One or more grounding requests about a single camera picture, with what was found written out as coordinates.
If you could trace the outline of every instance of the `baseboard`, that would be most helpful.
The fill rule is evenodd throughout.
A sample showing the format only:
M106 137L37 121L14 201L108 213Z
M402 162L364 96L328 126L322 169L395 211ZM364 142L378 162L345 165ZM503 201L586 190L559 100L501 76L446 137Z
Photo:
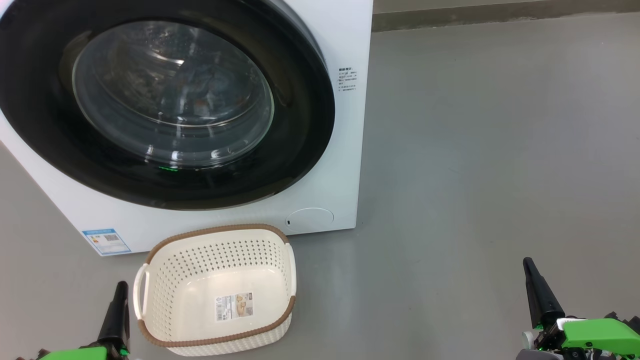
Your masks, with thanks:
M457 8L377 13L372 31L435 28L521 20L553 19L594 13L640 12L639 0L539 0Z

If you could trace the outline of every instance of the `concrete floor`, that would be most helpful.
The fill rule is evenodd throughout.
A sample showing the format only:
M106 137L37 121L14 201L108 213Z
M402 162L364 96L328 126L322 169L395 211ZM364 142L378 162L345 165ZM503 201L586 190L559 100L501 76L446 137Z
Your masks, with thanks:
M287 335L219 359L512 359L534 258L568 314L640 313L640 15L378 33L358 227L296 236ZM99 258L0 151L0 348L95 339ZM131 359L177 359L131 331Z

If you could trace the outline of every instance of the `white washing machine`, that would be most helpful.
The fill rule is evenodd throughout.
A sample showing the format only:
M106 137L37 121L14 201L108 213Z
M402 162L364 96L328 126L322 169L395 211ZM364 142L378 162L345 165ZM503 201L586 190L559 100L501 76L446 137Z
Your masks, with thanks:
M0 139L100 255L219 225L356 225L372 0L0 15Z

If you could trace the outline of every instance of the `white handle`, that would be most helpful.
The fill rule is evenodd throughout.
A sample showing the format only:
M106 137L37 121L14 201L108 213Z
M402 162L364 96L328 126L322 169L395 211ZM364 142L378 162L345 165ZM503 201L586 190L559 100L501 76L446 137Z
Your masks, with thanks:
M149 291L149 272L146 272L145 269L149 266L149 264L144 264L138 270L136 274L136 280L133 282L133 311L136 313L136 318L138 320L144 320L147 310L147 294ZM142 275L145 274L145 297L142 302L143 310L140 310L140 283L142 282Z
M291 296L296 296L298 290L298 278L296 275L296 257L293 256L293 248L290 243L286 244L289 251L289 268L291 269Z

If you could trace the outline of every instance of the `laundry basket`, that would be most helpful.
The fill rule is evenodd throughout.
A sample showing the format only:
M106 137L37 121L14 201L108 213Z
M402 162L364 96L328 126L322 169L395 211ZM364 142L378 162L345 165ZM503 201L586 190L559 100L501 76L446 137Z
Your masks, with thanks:
M295 300L293 250L287 237L269 225L172 236L151 250L133 286L144 337L182 356L227 354L276 342L289 328Z

